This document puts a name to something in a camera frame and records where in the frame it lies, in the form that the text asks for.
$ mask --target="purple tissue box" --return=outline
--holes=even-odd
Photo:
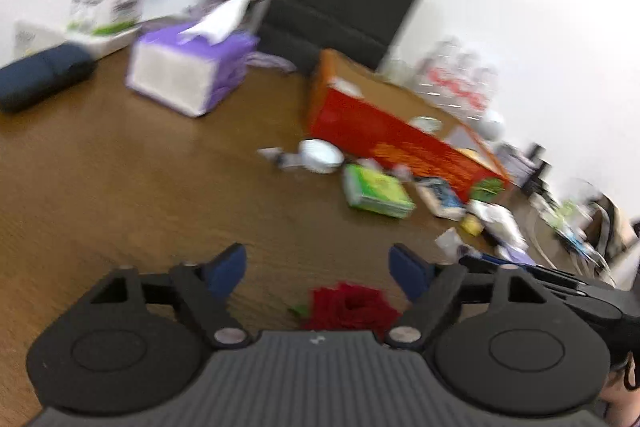
[[[178,34],[191,26],[170,26],[140,37],[133,47],[127,86],[196,117],[241,84],[258,39],[236,32],[214,45],[201,36],[184,42]]]

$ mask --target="white paper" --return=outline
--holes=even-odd
[[[224,41],[242,22],[244,12],[250,0],[228,0],[214,9],[195,26],[181,32],[184,42],[189,42],[198,35],[214,45]]]

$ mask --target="white bowl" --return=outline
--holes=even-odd
[[[334,172],[344,162],[340,149],[324,140],[304,140],[300,142],[298,153],[304,166],[318,174]]]

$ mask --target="red rose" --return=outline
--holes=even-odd
[[[380,290],[340,283],[337,288],[316,288],[311,317],[305,330],[371,330],[379,338],[400,314]]]

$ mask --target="orange box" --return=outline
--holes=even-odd
[[[404,164],[415,176],[444,178],[465,203],[489,201],[510,183],[471,128],[338,52],[321,52],[313,80],[307,115],[312,137],[375,158],[384,168]],[[440,129],[428,134],[409,124],[418,117],[439,121]],[[452,136],[462,137],[465,153],[443,141]]]

